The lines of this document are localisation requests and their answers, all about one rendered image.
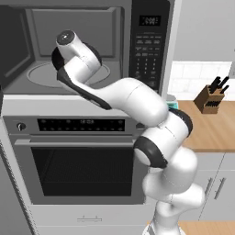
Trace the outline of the oven door with glass window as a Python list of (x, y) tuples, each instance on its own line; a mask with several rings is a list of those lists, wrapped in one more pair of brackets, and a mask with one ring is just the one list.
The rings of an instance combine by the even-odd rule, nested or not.
[(14, 151), (34, 205), (142, 205), (147, 167), (132, 148), (30, 147)]

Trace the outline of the black and grey microwave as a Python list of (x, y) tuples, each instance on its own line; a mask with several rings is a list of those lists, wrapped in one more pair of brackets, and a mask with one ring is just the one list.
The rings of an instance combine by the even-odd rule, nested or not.
[(173, 7), (174, 0), (0, 0), (0, 87), (6, 95), (68, 95), (51, 54), (71, 29), (101, 56), (91, 87), (133, 77), (160, 93)]

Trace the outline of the grey cupboard door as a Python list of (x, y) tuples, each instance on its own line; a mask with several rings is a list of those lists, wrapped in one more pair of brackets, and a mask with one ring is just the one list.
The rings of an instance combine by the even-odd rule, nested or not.
[[(226, 177), (217, 200), (220, 179)], [(225, 153), (211, 186), (200, 220), (235, 220), (235, 152)]]
[[(200, 185), (205, 192), (208, 179), (212, 177), (213, 182), (214, 182), (216, 178), (219, 166), (221, 164), (221, 161), (223, 160), (224, 153), (223, 152), (198, 152), (196, 156), (198, 159), (198, 170), (196, 173), (196, 178), (195, 178), (194, 183), (197, 185)], [(200, 208), (186, 211), (184, 214), (181, 215), (180, 219), (181, 220), (199, 220), (203, 212), (205, 203)]]

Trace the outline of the dark microwave door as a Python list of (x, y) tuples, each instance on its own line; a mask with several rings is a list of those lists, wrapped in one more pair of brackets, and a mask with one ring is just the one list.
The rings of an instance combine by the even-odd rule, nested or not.
[(0, 119), (1, 119), (1, 111), (2, 111), (2, 104), (3, 104), (3, 63), (4, 63), (4, 15), (3, 15), (3, 7), (0, 6)]

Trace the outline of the stainless steel oven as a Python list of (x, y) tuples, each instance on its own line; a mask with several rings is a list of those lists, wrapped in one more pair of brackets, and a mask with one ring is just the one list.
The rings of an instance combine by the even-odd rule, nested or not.
[[(132, 143), (136, 140), (136, 122), (129, 117), (4, 116), (3, 120), (13, 149), (16, 140)], [(26, 128), (19, 131), (17, 123), (24, 123)]]

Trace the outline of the teal and white object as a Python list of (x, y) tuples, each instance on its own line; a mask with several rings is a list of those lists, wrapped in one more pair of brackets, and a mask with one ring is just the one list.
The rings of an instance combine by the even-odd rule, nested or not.
[(178, 101), (176, 100), (176, 97), (174, 95), (168, 95), (166, 97), (166, 102), (167, 102), (168, 107), (170, 108), (174, 108), (174, 109), (179, 108)]

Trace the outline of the wooden knife block with knives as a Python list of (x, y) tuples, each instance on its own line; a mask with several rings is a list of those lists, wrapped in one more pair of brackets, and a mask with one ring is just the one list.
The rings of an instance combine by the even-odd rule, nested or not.
[(225, 91), (229, 85), (225, 83), (229, 80), (226, 76), (223, 80), (217, 76), (211, 84), (207, 84), (194, 100), (195, 105), (202, 114), (217, 114), (219, 104), (225, 96)]

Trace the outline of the white drawer front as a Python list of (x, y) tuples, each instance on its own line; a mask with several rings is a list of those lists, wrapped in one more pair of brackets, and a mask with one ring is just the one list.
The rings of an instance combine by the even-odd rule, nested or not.
[[(154, 205), (33, 205), (30, 211), (37, 226), (145, 225)], [(77, 222), (82, 216), (102, 218), (102, 222)]]

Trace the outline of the grey wall cupboard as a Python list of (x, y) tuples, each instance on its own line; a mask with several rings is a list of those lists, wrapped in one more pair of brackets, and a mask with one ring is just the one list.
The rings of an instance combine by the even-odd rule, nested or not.
[(235, 0), (182, 0), (173, 59), (235, 62)]

